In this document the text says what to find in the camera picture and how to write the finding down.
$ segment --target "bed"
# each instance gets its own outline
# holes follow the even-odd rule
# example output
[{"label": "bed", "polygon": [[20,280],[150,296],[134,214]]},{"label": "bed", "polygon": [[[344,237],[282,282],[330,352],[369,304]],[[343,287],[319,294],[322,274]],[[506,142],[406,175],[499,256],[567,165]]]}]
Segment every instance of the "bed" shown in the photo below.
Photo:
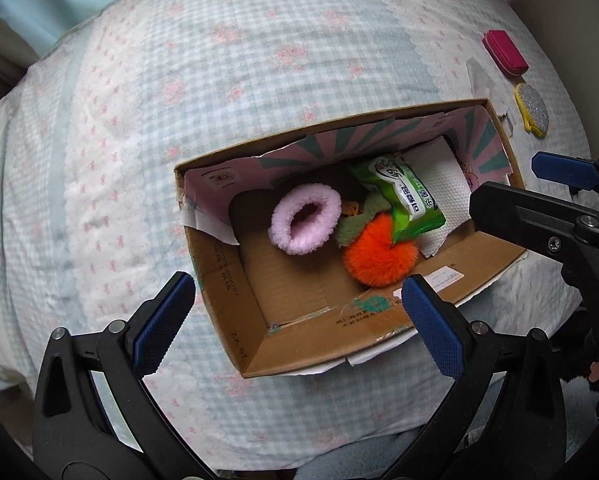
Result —
[{"label": "bed", "polygon": [[[544,97],[544,140],[523,130],[510,83],[481,45],[504,28]],[[0,102],[0,388],[31,390],[50,331],[126,319],[176,270],[194,274],[178,223],[177,162],[302,124],[473,96],[467,60],[495,84],[528,189],[538,150],[589,156],[566,89],[503,0],[119,0]],[[465,304],[498,332],[553,333],[580,301],[559,265],[526,254]],[[421,426],[451,382],[421,340],[355,367],[244,380],[201,301],[145,380],[212,467],[299,466],[349,442]],[[132,437],[103,402],[120,438]]]}]

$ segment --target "textured white tissue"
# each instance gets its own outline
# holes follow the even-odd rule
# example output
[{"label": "textured white tissue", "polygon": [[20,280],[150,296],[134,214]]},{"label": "textured white tissue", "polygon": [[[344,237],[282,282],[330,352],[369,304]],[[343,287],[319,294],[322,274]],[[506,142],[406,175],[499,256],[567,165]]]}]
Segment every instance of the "textured white tissue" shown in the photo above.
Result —
[{"label": "textured white tissue", "polygon": [[415,239],[421,253],[428,258],[435,256],[453,229],[470,219],[470,187],[451,147],[442,136],[405,152],[404,159],[446,217],[442,227]]}]

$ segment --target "pink pouch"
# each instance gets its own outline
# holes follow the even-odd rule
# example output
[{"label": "pink pouch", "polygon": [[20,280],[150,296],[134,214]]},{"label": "pink pouch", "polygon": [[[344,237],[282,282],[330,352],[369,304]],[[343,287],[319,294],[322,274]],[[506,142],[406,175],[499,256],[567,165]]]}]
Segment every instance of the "pink pouch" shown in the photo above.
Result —
[{"label": "pink pouch", "polygon": [[488,30],[482,40],[500,69],[510,76],[522,75],[528,64],[505,30]]}]

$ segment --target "green fuzzy fabric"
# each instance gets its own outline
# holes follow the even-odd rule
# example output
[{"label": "green fuzzy fabric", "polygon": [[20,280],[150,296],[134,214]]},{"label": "green fuzzy fabric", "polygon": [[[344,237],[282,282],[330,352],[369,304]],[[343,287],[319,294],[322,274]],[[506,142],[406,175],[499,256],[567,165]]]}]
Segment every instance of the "green fuzzy fabric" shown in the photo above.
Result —
[{"label": "green fuzzy fabric", "polygon": [[366,224],[375,218],[377,213],[390,211],[392,206],[388,200],[377,192],[366,197],[362,213],[340,219],[335,232],[335,240],[339,247],[348,247],[361,234]]}]

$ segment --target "bolt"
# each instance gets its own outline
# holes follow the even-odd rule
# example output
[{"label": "bolt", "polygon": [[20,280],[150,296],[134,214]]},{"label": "bolt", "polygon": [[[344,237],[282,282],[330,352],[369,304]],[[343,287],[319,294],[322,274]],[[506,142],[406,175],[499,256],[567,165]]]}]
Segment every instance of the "bolt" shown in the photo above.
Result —
[{"label": "bolt", "polygon": [[122,319],[116,319],[115,321],[111,321],[108,325],[108,331],[114,334],[118,334],[122,330],[124,330],[126,326],[126,322]]},{"label": "bolt", "polygon": [[58,326],[50,333],[51,338],[54,339],[55,341],[63,338],[63,336],[65,336],[65,335],[66,335],[66,329],[62,326]]},{"label": "bolt", "polygon": [[531,330],[531,335],[533,336],[533,339],[537,341],[545,341],[547,339],[546,333],[540,328]]},{"label": "bolt", "polygon": [[479,335],[484,335],[488,332],[488,325],[483,321],[473,321],[470,328],[473,329],[473,332]]},{"label": "bolt", "polygon": [[597,227],[599,225],[599,220],[590,215],[580,216],[580,222],[584,225],[588,225],[588,227]]},{"label": "bolt", "polygon": [[551,236],[548,241],[548,250],[552,253],[558,253],[562,248],[562,241],[556,236]]}]

